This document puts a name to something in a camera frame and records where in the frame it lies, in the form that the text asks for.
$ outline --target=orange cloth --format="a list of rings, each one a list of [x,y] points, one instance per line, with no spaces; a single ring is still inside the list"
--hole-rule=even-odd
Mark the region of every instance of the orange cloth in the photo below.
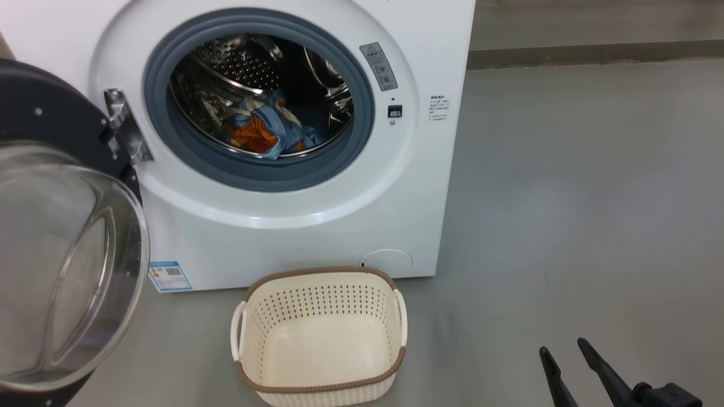
[[[249,121],[238,129],[227,129],[234,147],[244,148],[253,153],[266,153],[277,144],[277,137],[266,128],[264,121],[252,116]]]

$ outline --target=brown basket rim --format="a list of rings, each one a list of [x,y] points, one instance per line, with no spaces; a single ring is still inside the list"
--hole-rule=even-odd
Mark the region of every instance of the brown basket rim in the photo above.
[[[249,299],[251,298],[251,295],[254,294],[254,291],[256,291],[257,288],[259,288],[261,285],[268,283],[273,280],[278,280],[286,277],[297,277],[301,275],[307,275],[307,274],[323,274],[323,273],[368,273],[368,274],[375,274],[377,277],[381,277],[384,281],[387,282],[387,284],[390,285],[390,287],[393,290],[397,290],[397,286],[395,285],[395,281],[390,278],[387,274],[385,274],[383,271],[375,269],[373,267],[317,267],[312,269],[301,269],[301,270],[292,270],[290,272],[281,272],[276,274],[271,274],[266,277],[261,278],[259,281],[255,282],[246,292],[246,297],[244,297],[244,301],[249,302]],[[239,374],[239,378],[241,378],[242,382],[246,384],[247,386],[251,387],[257,392],[260,393],[282,393],[282,394],[296,394],[296,393],[323,393],[323,392],[331,392],[335,390],[346,390],[346,389],[352,389],[355,387],[363,387],[367,385],[374,385],[376,383],[380,383],[390,376],[392,376],[399,368],[400,365],[403,362],[403,359],[405,358],[405,346],[400,346],[400,351],[397,353],[397,359],[392,364],[392,366],[385,371],[382,374],[379,374],[375,377],[370,377],[368,379],[362,379],[362,380],[355,380],[353,382],[344,382],[344,383],[337,383],[336,385],[324,385],[324,386],[305,386],[305,387],[273,387],[273,386],[262,386],[258,385],[255,382],[253,382],[249,376],[246,375],[244,372],[244,367],[241,364],[241,360],[236,361],[236,369]]]

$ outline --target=laundry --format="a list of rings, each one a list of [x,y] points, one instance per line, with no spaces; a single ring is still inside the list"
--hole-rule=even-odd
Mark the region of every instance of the laundry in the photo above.
[[[227,143],[275,160],[321,144],[316,128],[302,125],[285,107],[281,90],[247,97],[226,111],[224,134]]]

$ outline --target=white plastic basket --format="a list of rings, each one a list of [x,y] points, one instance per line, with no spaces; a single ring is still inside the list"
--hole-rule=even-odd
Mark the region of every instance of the white plastic basket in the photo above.
[[[231,325],[239,377],[278,407],[349,406],[382,397],[406,343],[402,294],[370,267],[265,277],[249,288]]]

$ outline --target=door hinge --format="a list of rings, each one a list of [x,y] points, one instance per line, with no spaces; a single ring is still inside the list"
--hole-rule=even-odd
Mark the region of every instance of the door hinge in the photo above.
[[[131,165],[139,164],[142,161],[152,161],[151,151],[138,128],[123,90],[106,89],[104,96],[109,113],[108,127],[121,138],[128,148]]]

